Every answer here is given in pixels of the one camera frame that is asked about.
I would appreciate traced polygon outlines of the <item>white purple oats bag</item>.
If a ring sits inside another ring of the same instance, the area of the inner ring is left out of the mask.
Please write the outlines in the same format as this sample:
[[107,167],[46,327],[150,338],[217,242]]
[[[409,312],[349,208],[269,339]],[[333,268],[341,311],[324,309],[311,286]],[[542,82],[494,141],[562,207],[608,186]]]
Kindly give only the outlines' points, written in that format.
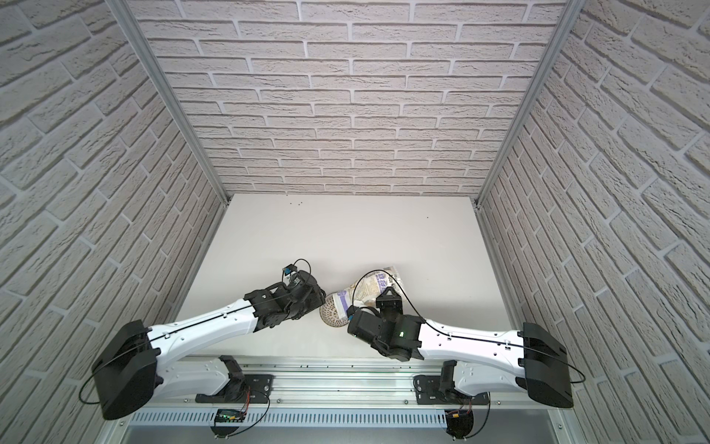
[[337,292],[347,293],[348,310],[352,306],[354,308],[375,308],[375,299],[387,287],[393,287],[399,295],[403,295],[402,280],[395,266],[368,272],[362,279],[357,279],[351,286]]

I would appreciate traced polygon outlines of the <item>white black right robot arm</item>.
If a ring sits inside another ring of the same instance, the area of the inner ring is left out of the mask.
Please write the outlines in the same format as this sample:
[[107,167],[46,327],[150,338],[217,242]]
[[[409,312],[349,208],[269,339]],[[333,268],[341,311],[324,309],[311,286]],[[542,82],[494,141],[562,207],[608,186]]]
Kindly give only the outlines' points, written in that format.
[[440,361],[440,390],[446,397],[526,392],[549,407],[574,405],[567,349],[535,323],[509,331],[446,326],[404,314],[402,297],[391,287],[374,307],[355,303],[347,315],[348,333],[386,358]]

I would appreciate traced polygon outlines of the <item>patterned white breakfast bowl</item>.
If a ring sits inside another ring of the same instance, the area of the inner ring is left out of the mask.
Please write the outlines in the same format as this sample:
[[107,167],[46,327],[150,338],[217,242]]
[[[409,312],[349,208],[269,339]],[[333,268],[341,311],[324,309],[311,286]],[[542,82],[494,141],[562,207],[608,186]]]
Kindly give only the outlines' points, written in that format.
[[346,292],[334,292],[325,298],[324,304],[319,308],[319,315],[325,325],[329,327],[345,327],[349,323],[347,310],[349,303],[346,301]]

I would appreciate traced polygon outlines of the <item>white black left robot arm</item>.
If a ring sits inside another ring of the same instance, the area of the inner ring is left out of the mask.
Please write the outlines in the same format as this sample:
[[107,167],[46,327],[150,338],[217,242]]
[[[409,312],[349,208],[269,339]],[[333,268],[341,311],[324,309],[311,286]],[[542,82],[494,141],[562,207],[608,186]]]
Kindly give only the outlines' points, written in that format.
[[311,273],[289,266],[278,283],[212,312],[151,327],[140,320],[125,324],[91,367],[103,419],[123,418],[153,399],[216,396],[240,375],[236,360],[227,356],[188,362],[186,356],[298,320],[320,308],[325,299],[327,294]]

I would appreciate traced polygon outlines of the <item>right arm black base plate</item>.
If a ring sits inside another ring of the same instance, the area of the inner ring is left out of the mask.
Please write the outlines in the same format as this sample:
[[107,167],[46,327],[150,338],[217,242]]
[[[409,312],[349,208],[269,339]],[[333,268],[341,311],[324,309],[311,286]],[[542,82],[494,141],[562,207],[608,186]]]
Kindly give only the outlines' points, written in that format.
[[489,395],[482,393],[476,396],[464,394],[456,389],[452,381],[441,376],[417,375],[413,378],[414,393],[418,405],[486,405]]

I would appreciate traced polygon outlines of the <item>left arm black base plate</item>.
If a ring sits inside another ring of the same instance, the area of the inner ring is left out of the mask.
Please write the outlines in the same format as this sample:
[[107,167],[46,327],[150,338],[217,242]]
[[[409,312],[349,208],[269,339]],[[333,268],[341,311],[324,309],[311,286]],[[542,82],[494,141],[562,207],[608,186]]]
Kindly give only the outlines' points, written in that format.
[[215,395],[197,394],[196,403],[266,404],[270,396],[275,376],[270,374],[252,374],[233,377],[227,385]]

